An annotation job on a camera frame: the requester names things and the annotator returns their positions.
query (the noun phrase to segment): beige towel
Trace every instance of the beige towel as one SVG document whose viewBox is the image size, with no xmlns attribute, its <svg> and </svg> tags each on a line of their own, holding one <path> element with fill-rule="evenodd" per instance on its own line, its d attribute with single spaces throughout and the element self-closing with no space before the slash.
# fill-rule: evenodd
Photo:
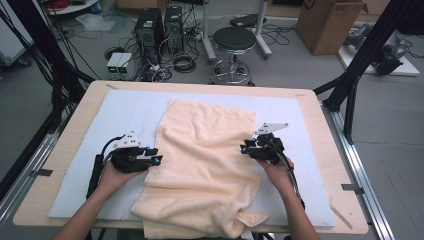
<svg viewBox="0 0 424 240">
<path fill-rule="evenodd" d="M 256 163 L 239 147 L 255 119 L 254 112 L 171 100 L 156 134 L 162 164 L 150 168 L 132 209 L 147 238 L 235 238 L 267 218 L 243 211 L 260 184 Z"/>
</svg>

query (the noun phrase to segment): stool base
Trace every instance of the stool base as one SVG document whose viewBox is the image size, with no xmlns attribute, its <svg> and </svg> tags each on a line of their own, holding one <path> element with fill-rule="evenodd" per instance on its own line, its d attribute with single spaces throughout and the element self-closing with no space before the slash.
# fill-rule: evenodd
<svg viewBox="0 0 424 240">
<path fill-rule="evenodd" d="M 213 68 L 213 77 L 209 80 L 209 84 L 216 84 L 215 80 L 219 80 L 224 84 L 236 85 L 247 81 L 247 85 L 254 87 L 255 84 L 251 81 L 249 67 L 241 61 L 220 60 Z"/>
</svg>

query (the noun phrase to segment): gray floor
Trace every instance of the gray floor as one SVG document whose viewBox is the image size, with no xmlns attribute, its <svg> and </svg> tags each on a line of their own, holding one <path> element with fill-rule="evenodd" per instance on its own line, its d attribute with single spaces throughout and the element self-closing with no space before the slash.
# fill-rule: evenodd
<svg viewBox="0 0 424 240">
<path fill-rule="evenodd" d="M 114 13 L 103 11 L 102 14 Z M 70 14 L 63 23 L 75 30 L 72 43 L 101 79 L 109 79 L 104 52 L 117 46 L 121 38 L 131 37 L 134 23 L 117 15 L 107 16 L 118 22 L 110 32 L 81 32 L 81 26 Z M 229 26 L 230 17 L 210 21 L 210 34 Z M 280 27 L 290 27 L 295 20 L 269 19 Z M 258 87 L 314 89 L 336 77 L 344 68 L 337 56 L 312 56 L 294 31 L 284 33 L 290 44 L 270 45 L 273 55 L 264 60 L 259 49 L 243 55 L 239 60 L 251 68 Z M 264 37 L 267 42 L 272 39 Z M 413 43 L 411 51 L 424 55 L 424 39 L 406 37 Z M 174 73 L 170 83 L 207 84 L 212 73 L 201 43 L 200 56 L 193 73 Z M 226 58 L 216 51 L 217 58 Z M 424 59 L 406 55 L 422 73 Z M 77 57 L 79 67 L 90 69 Z M 51 88 L 36 66 L 13 66 L 0 73 L 0 177 L 20 155 L 38 127 L 51 110 Z M 365 74 L 358 86 L 353 139 L 383 211 L 396 239 L 424 239 L 424 77 L 376 76 Z M 326 99 L 329 93 L 318 98 Z M 46 239 L 56 228 L 27 228 L 13 225 L 9 220 L 0 229 L 0 238 Z M 116 231 L 109 231 L 105 239 L 115 239 Z M 322 239 L 377 239 L 372 226 L 366 235 L 329 235 Z"/>
</svg>

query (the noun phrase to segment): stool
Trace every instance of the stool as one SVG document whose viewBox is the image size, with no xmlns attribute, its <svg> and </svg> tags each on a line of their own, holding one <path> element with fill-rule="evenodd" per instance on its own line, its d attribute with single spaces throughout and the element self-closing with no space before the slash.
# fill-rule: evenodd
<svg viewBox="0 0 424 240">
<path fill-rule="evenodd" d="M 213 68 L 213 77 L 209 84 L 215 84 L 218 79 L 226 84 L 239 84 L 247 81 L 248 86 L 254 87 L 251 81 L 249 67 L 237 60 L 237 55 L 249 52 L 256 43 L 255 34 L 241 27 L 226 27 L 219 29 L 213 35 L 214 46 L 230 54 L 228 60 L 218 61 Z"/>
</svg>

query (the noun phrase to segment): wooden table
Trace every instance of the wooden table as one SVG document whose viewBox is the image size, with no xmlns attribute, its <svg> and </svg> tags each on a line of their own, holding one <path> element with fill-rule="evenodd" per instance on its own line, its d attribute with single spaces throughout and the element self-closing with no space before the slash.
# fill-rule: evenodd
<svg viewBox="0 0 424 240">
<path fill-rule="evenodd" d="M 353 191 L 344 191 L 341 184 L 350 184 L 341 156 L 325 120 L 319 102 L 311 90 L 260 88 L 218 85 L 169 84 L 96 81 L 92 83 L 70 119 L 44 169 L 53 170 L 50 177 L 38 176 L 14 216 L 14 223 L 21 226 L 63 226 L 65 219 L 49 218 L 48 213 L 59 192 L 66 170 L 77 153 L 85 133 L 96 116 L 108 91 L 143 90 L 158 92 L 185 92 L 209 94 L 233 94 L 295 98 L 298 100 L 318 167 L 327 192 L 335 227 L 318 230 L 322 233 L 364 234 L 368 232 L 358 199 Z M 140 229 L 142 222 L 97 221 L 95 227 Z M 288 232 L 282 226 L 258 226 L 258 232 Z"/>
</svg>

